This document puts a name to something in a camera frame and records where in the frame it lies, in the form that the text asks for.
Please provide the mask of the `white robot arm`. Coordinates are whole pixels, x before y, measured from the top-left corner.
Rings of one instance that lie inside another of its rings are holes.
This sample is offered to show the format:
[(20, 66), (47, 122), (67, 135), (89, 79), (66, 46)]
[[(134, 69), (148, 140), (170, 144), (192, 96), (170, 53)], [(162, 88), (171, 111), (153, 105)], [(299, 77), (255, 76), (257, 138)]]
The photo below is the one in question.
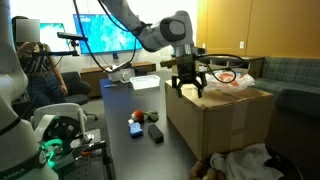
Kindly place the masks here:
[[(146, 24), (131, 11), (127, 0), (98, 0), (126, 27), (149, 52), (172, 46), (175, 57), (161, 63), (177, 66), (179, 84), (196, 81), (193, 29), (189, 14), (183, 10), (154, 24)], [(47, 162), (31, 123), (19, 117), (12, 102), (28, 85), (16, 53), (11, 26), (9, 0), (0, 0), (0, 180), (58, 180)]]

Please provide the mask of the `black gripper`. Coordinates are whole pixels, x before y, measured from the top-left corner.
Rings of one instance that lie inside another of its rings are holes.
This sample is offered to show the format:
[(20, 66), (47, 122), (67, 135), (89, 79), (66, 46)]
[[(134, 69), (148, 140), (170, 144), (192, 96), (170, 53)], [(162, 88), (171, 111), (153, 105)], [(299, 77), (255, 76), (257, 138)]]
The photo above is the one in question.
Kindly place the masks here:
[(202, 97), (202, 90), (207, 86), (207, 80), (204, 73), (197, 72), (195, 67), (196, 56), (182, 55), (173, 57), (170, 60), (160, 62), (161, 67), (177, 67), (177, 76), (172, 77), (172, 87), (176, 90), (179, 98), (182, 97), (181, 87), (183, 84), (192, 84), (197, 87), (198, 97)]

